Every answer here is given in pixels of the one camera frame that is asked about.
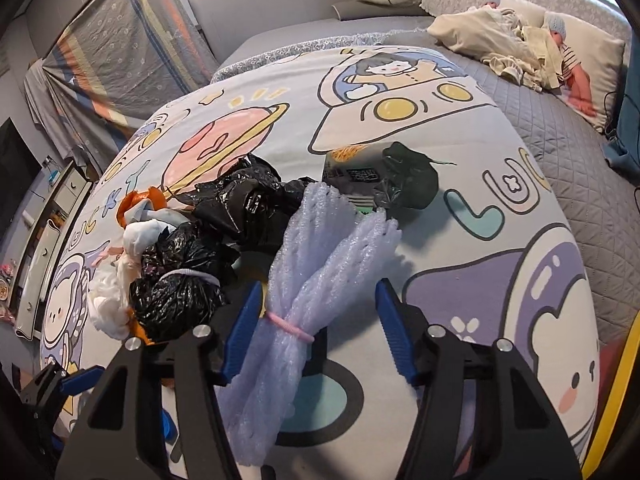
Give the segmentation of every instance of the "black screen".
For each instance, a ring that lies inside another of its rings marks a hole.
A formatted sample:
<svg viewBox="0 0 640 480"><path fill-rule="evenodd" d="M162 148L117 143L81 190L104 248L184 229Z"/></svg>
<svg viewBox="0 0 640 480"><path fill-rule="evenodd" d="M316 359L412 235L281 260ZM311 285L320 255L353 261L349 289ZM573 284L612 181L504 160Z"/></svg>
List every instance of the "black screen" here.
<svg viewBox="0 0 640 480"><path fill-rule="evenodd" d="M7 119L0 126L0 238L38 173L40 164Z"/></svg>

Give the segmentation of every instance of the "blue gripper pad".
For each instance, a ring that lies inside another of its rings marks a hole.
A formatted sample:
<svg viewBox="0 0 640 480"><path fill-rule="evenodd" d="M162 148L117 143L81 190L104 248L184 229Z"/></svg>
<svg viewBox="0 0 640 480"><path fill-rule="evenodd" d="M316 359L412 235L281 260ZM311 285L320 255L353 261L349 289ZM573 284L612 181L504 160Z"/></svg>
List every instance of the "blue gripper pad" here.
<svg viewBox="0 0 640 480"><path fill-rule="evenodd" d="M396 370L409 384L414 384L418 375L414 362L414 343L398 311L402 307L389 280L380 280L376 285L376 310L386 342L396 363Z"/></svg>
<svg viewBox="0 0 640 480"><path fill-rule="evenodd" d="M231 379L240 373L261 310L262 284L255 282L226 338L225 362L220 373L227 382L231 382Z"/></svg>

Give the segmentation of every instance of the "cartoon blanket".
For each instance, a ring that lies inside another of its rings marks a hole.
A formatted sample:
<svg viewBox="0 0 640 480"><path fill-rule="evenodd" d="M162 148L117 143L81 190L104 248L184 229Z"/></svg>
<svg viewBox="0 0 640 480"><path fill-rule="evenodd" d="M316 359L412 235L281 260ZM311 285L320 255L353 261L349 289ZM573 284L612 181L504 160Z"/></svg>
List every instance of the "cartoon blanket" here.
<svg viewBox="0 0 640 480"><path fill-rule="evenodd" d="M511 9L484 6L443 14L427 32L452 52L487 64L511 82L536 91L560 86L556 71L562 59L548 30L515 27Z"/></svg>
<svg viewBox="0 0 640 480"><path fill-rule="evenodd" d="M160 108L111 163L66 242L44 318L43 362L75 370L107 365L117 351L119 342L85 322L86 284L96 254L122 234L115 213L129 191L157 186L171 199L248 152L284 180L320 179L326 152L395 140L429 156L439 191L426 209L397 213L402 243L389 279L430 322L462 339L512 340L582 459L599 368L580 253L548 182L503 113L459 67L419 47L291 56ZM254 259L252 276L266 280L269 258ZM373 291L311 345L290 417L267 458L277 478L395 477L417 394L396 372L372 298ZM472 442L473 383L466 393L461 462ZM172 395L163 392L175 417ZM85 400L68 403L66 424L73 426ZM172 471L184 476L180 457L180 447L170 446ZM259 478L259 471L244 468L242 475Z"/></svg>

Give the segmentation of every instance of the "gray quilt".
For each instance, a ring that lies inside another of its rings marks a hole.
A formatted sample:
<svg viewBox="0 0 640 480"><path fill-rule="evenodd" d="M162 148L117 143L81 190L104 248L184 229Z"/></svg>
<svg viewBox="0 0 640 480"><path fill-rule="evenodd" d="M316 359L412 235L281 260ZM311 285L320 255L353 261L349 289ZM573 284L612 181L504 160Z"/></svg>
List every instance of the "gray quilt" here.
<svg viewBox="0 0 640 480"><path fill-rule="evenodd" d="M603 343L626 336L640 306L640 214L634 186L605 162L604 138L562 101L498 78L426 33L384 44L434 48L476 79L505 113L548 178L574 232L593 293Z"/></svg>

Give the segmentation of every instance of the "pink hair tie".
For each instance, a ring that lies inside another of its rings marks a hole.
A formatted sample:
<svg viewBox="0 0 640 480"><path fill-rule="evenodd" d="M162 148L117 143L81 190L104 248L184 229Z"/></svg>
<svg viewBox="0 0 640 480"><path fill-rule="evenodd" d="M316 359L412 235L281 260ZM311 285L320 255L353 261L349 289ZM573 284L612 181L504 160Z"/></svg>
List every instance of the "pink hair tie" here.
<svg viewBox="0 0 640 480"><path fill-rule="evenodd" d="M264 317L270 320L277 327L283 329L287 334L297 337L300 341L311 344L316 340L312 335L309 335L303 330L300 330L297 326L293 326L291 323L284 321L280 316L270 312L269 310L264 311Z"/></svg>

